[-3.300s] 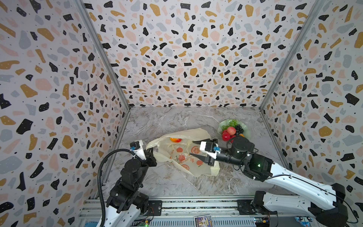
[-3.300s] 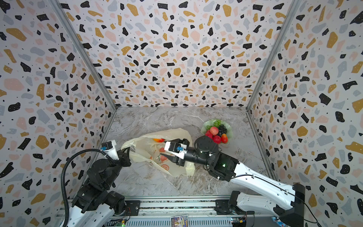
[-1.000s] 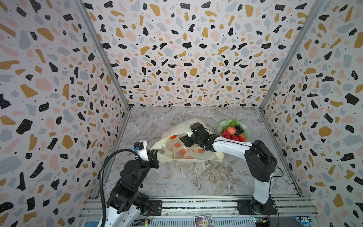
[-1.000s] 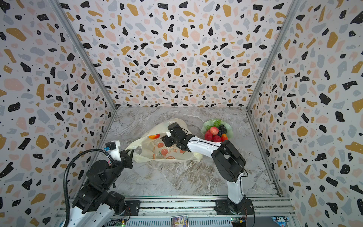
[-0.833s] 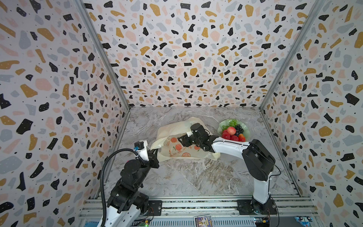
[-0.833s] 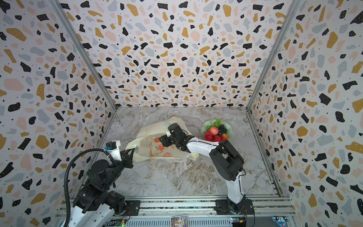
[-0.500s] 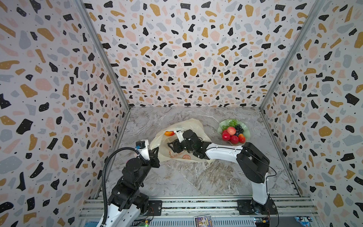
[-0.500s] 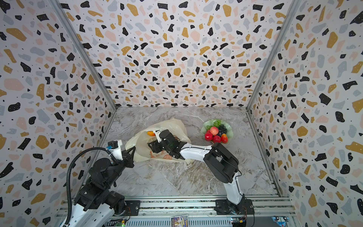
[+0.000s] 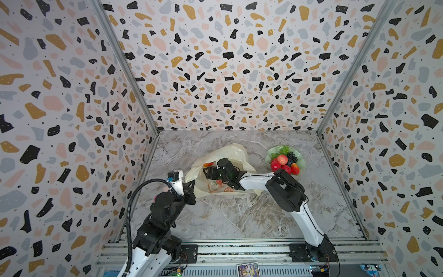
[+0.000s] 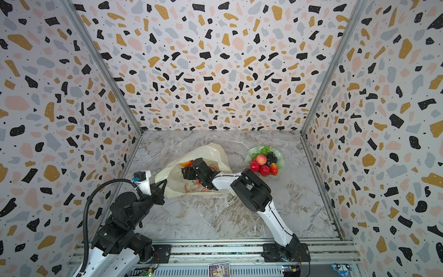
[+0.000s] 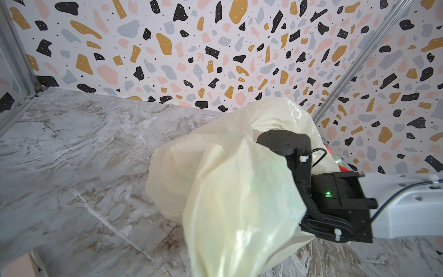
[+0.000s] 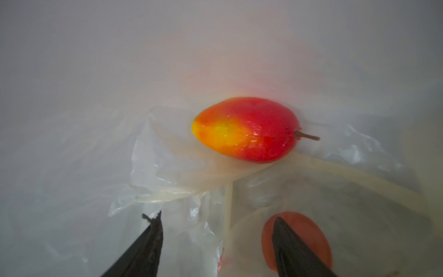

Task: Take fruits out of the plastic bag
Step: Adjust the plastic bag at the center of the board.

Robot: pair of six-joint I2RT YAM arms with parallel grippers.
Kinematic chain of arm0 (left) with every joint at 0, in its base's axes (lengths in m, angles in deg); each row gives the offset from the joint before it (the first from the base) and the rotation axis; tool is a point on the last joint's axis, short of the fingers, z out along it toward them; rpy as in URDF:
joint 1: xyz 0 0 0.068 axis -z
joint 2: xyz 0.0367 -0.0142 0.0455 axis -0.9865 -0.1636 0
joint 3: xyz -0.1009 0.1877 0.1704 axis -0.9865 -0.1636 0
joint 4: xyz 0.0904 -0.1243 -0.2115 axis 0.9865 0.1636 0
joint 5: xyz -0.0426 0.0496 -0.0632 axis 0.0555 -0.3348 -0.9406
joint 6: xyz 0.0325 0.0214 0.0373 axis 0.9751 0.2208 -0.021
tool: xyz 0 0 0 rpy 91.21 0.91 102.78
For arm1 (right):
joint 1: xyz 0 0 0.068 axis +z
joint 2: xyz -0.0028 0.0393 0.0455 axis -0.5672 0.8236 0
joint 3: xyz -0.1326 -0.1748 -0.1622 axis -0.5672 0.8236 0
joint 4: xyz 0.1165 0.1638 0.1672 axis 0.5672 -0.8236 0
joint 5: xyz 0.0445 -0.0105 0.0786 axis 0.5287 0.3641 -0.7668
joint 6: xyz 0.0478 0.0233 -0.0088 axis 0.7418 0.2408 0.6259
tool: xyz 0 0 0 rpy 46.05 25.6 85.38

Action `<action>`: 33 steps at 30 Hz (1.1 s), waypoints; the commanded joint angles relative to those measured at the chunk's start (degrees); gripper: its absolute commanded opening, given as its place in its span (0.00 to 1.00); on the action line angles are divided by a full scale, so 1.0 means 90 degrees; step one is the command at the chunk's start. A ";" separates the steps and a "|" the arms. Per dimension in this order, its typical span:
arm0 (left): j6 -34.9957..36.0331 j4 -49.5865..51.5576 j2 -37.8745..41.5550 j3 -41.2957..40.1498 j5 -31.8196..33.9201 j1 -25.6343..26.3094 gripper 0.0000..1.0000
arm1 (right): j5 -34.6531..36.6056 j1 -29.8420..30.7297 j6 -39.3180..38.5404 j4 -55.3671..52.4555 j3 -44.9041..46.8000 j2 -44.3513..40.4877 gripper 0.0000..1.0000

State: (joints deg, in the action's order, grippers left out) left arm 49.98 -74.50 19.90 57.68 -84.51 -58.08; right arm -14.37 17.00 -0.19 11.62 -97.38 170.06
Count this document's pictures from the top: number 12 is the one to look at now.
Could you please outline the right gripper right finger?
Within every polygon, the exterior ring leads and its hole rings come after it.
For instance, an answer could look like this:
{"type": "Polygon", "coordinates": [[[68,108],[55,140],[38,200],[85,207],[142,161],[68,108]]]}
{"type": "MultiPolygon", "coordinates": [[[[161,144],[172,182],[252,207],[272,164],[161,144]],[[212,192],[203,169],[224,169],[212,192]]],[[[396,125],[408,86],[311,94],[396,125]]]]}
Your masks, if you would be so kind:
{"type": "Polygon", "coordinates": [[[272,243],[280,277],[336,277],[281,217],[274,222],[272,243]]]}

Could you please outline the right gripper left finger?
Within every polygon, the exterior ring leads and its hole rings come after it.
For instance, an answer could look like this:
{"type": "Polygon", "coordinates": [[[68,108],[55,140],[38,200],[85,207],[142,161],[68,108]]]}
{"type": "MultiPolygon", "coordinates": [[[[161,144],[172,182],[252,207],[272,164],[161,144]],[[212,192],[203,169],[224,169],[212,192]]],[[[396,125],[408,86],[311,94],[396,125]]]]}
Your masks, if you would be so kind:
{"type": "Polygon", "coordinates": [[[102,277],[156,277],[163,246],[161,212],[155,218],[142,214],[149,226],[102,277]]]}

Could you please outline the red strawberry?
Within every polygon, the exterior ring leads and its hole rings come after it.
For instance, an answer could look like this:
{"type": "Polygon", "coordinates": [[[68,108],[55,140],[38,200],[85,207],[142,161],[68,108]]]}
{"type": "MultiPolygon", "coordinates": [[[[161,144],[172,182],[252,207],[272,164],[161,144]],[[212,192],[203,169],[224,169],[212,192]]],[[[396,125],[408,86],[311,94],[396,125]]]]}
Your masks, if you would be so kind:
{"type": "Polygon", "coordinates": [[[289,154],[301,138],[320,138],[302,132],[288,107],[263,98],[237,97],[202,111],[192,133],[211,150],[235,159],[272,163],[289,154]]]}

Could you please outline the cream plastic bag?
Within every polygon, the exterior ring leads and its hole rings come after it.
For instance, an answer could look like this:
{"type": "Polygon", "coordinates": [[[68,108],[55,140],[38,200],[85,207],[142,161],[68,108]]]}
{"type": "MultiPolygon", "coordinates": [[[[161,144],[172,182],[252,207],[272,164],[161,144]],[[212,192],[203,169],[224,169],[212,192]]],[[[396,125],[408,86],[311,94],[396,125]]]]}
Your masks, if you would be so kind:
{"type": "Polygon", "coordinates": [[[443,274],[441,1],[2,1],[1,275],[101,276],[161,213],[161,277],[273,277],[272,215],[341,277],[443,274]],[[289,107],[271,165],[190,127],[225,99],[289,107]]]}

